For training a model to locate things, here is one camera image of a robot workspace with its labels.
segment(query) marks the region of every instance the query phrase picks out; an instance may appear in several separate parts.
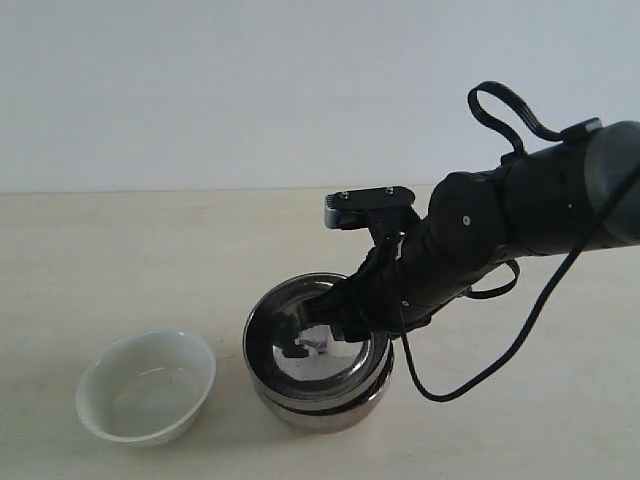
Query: stainless steel bowl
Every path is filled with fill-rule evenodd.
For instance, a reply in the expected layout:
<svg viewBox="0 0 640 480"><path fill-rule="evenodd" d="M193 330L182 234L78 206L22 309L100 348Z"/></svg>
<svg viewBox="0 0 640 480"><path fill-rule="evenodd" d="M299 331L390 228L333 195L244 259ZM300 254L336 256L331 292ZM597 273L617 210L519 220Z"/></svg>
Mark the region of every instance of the stainless steel bowl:
<svg viewBox="0 0 640 480"><path fill-rule="evenodd" d="M335 430L344 423L337 419L355 418L353 411L373 408L386 389L393 368L386 336L372 335L354 344L334 340L326 326L296 331L298 305L342 278L312 273L287 280L262 297L247 320L243 350L254 386L289 424L298 419L305 428L312 423L318 430L324 423Z"/></svg>

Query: white wall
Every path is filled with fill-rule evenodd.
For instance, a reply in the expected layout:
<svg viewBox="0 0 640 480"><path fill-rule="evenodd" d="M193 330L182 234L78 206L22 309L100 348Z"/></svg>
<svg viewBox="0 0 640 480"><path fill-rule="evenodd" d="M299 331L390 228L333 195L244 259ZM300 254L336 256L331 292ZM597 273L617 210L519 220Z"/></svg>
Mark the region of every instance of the white wall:
<svg viewBox="0 0 640 480"><path fill-rule="evenodd" d="M491 168L508 145L466 105L486 79L557 129L640 119L639 15L637 0L0 0L0 191Z"/></svg>

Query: table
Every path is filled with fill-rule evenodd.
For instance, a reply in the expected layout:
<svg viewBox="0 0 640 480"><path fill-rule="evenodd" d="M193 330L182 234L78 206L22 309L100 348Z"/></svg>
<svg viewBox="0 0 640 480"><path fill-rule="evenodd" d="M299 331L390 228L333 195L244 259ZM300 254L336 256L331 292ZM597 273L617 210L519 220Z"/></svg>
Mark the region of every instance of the table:
<svg viewBox="0 0 640 480"><path fill-rule="evenodd" d="M324 228L332 191L0 196L0 478L638 478L632 248L581 257L521 353L453 403L417 393L396 344L390 389L365 422L304 436L276 420L252 389L242 329L276 283L363 260L365 231ZM430 189L416 192L424 213ZM424 382L452 389L502 353L560 261L525 260L508 296L457 300L413 332ZM75 414L84 369L159 327L200 332L216 350L202 415L156 449L94 438Z"/></svg>

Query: black strap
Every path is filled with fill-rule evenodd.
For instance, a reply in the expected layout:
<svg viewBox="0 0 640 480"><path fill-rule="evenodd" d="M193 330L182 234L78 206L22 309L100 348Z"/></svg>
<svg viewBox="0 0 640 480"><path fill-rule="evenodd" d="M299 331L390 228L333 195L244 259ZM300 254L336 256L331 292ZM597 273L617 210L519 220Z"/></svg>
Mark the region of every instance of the black strap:
<svg viewBox="0 0 640 480"><path fill-rule="evenodd" d="M515 260L508 260L505 262L511 271L513 272L513 280L509 283L502 285L501 287L492 288L491 290L482 290L480 292L474 291L471 287L463 292L467 298L471 298L473 300L487 300L489 298L499 297L500 295L504 295L505 293L509 293L518 283L518 277L520 276L520 265Z"/></svg>
<svg viewBox="0 0 640 480"><path fill-rule="evenodd" d="M513 128L502 120L498 120L496 117L490 115L482 108L478 100L478 92L485 92L502 100L538 138L549 142L559 142L562 140L560 133L549 130L542 125L526 102L509 87L493 81L482 82L467 95L467 103L471 109L471 114L482 125L498 132L506 138L507 141L511 143L511 146L513 146L513 153L515 155L524 155L526 153L522 138L520 138Z"/></svg>

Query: white ceramic bowl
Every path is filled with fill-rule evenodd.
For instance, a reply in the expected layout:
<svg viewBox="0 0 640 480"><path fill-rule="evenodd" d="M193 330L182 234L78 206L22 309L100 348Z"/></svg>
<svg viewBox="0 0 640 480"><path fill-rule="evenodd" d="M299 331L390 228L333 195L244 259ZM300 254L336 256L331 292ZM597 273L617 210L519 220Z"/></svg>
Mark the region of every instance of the white ceramic bowl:
<svg viewBox="0 0 640 480"><path fill-rule="evenodd" d="M121 340L80 380L78 417L105 440L160 445L193 423L215 374L213 350L195 333L154 330Z"/></svg>

